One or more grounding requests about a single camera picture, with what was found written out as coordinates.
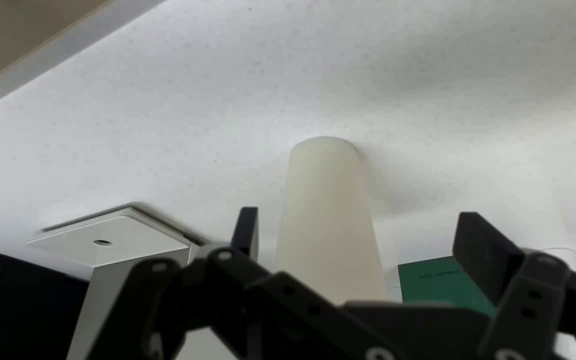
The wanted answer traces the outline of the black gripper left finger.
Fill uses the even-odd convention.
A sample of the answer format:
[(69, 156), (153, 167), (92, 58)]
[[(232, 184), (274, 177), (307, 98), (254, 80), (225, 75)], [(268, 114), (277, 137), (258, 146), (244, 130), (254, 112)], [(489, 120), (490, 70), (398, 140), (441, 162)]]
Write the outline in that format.
[(174, 360), (195, 330), (212, 330), (239, 360), (396, 360), (366, 321), (285, 272), (257, 261), (258, 210), (240, 210), (232, 240), (182, 266), (131, 268), (87, 360)]

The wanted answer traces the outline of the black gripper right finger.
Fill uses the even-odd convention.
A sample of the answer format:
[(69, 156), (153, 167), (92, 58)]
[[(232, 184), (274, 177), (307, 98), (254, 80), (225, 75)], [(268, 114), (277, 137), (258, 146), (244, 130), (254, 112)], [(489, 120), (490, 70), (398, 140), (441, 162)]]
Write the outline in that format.
[(496, 306), (479, 346), (485, 360), (564, 360), (556, 335), (576, 339), (576, 269), (523, 249), (479, 212), (458, 215), (452, 253)]

